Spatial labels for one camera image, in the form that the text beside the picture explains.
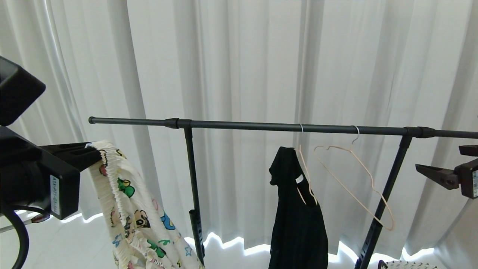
beige wire hanger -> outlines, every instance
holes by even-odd
[[[302,129],[302,134],[304,134],[304,128],[302,127],[302,124],[299,124],[299,125],[300,125],[300,128]],[[315,197],[315,195],[312,193],[312,187],[311,187],[310,179],[309,179],[310,178],[309,177],[309,171],[307,170],[307,165],[305,165],[304,156],[302,155],[302,149],[301,149],[301,143],[300,143],[301,140],[300,140],[300,138],[298,140],[299,140],[299,149],[295,149],[295,150],[299,153],[299,156],[300,156],[301,161],[302,161],[302,165],[305,168],[305,173],[307,174],[307,177],[305,179],[307,180],[307,182],[309,182],[309,193],[313,197],[313,199],[315,201],[315,204],[318,205],[319,202],[317,201],[317,198]],[[302,196],[302,194],[300,193],[300,190],[299,190],[298,187],[297,187],[297,191],[299,192],[299,195],[300,195],[300,198],[302,198],[302,201],[306,204],[305,199]]]
[[[365,167],[365,165],[362,163],[362,161],[359,159],[359,157],[357,157],[357,155],[355,155],[355,153],[352,151],[352,147],[354,145],[354,142],[359,138],[360,136],[360,130],[357,126],[355,125],[352,125],[354,126],[356,129],[357,129],[357,137],[354,139],[354,141],[352,141],[352,145],[350,146],[350,149],[346,149],[346,148],[343,148],[343,147],[339,147],[339,146],[328,146],[328,148],[326,150],[329,150],[330,148],[338,148],[338,149],[341,149],[341,150],[345,150],[345,151],[348,151],[349,153],[351,153],[353,155],[353,157],[360,163],[360,165],[362,165],[362,167],[365,169],[365,171],[367,172],[367,174],[369,175],[370,177],[370,184],[372,186],[372,190],[376,193],[378,193],[380,196],[381,196],[381,199],[383,200],[383,202],[385,203],[385,206],[387,207],[389,213],[390,213],[390,217],[391,217],[391,227],[386,227],[383,222],[381,220],[379,220],[364,204],[362,204],[362,202],[360,202],[357,197],[355,197],[355,195],[353,195],[346,187],[345,185],[334,175],[334,173],[332,173],[332,171],[330,171],[330,169],[320,160],[319,156],[317,156],[317,153],[315,152],[318,148],[320,147],[325,147],[325,146],[316,146],[314,148],[314,155],[315,157],[317,158],[317,160],[322,164],[322,166],[324,166],[324,168],[327,170],[327,172],[329,174],[332,175],[332,177],[335,178],[335,180],[337,180],[337,182],[342,185],[342,187],[350,194],[352,195],[352,197],[363,207],[365,208],[365,210],[367,210],[367,212],[373,216],[373,218],[378,221],[385,229],[389,230],[389,231],[393,231],[394,228],[395,228],[395,218],[393,218],[393,214],[391,212],[391,209],[387,203],[387,200],[385,199],[385,197],[383,197],[383,195],[377,191],[373,185],[373,176],[372,174],[369,172],[369,170],[367,169],[367,167]]]

clothes rack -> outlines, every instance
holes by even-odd
[[[335,134],[357,134],[357,128],[363,135],[399,135],[402,137],[397,155],[383,189],[383,197],[388,200],[397,179],[403,160],[413,138],[430,137],[453,137],[478,139],[478,132],[436,130],[429,127],[372,127],[372,126],[345,126],[345,125],[316,125],[316,124],[293,124],[293,123],[249,123],[249,122],[219,122],[219,121],[195,121],[190,119],[172,118],[166,120],[149,119],[122,119],[122,118],[97,118],[90,117],[89,123],[103,124],[126,124],[126,125],[148,125],[165,126],[173,129],[184,129],[191,187],[193,192],[194,209],[189,211],[193,236],[196,244],[196,251],[199,259],[204,264],[204,245],[201,225],[201,214],[199,209],[199,194],[197,190],[196,163],[193,148],[193,128],[207,129],[233,129],[233,130],[258,130],[258,131],[283,131],[283,132],[308,132],[308,133],[335,133]],[[385,210],[385,203],[380,200],[375,216],[380,219]],[[370,224],[369,232],[363,243],[355,269],[366,269],[370,258],[377,245],[382,225],[375,219]]]

black t-shirt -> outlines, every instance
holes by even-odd
[[[309,193],[308,181],[296,182],[305,175],[295,150],[280,147],[269,172],[271,185],[279,189],[269,269],[326,269],[328,240],[322,211]]]

curtain fold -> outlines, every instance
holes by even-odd
[[[193,208],[184,135],[155,126],[90,125],[89,116],[428,126],[478,131],[472,0],[13,1],[0,3],[0,54],[47,84],[12,126],[39,145],[107,139],[127,155],[184,236]],[[268,168],[301,144],[329,252],[356,253],[372,217],[322,169],[312,149],[345,134],[194,129],[205,234],[269,243],[277,190]],[[354,151],[382,190],[399,137],[361,135]],[[390,197],[396,229],[376,251],[433,247],[465,199],[414,170],[454,167],[466,139],[414,139]],[[317,154],[371,211],[380,200],[354,158]],[[80,207],[98,212],[89,174]],[[387,213],[382,218],[390,223]]]

white label sticker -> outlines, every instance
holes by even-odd
[[[297,182],[297,184],[299,184],[300,182],[302,182],[304,180],[304,176],[303,175],[300,175],[298,178],[295,179],[295,182]]]
[[[60,215],[60,180],[53,175],[50,176],[50,196],[52,212]]]
[[[473,171],[473,197],[478,197],[478,170]]]

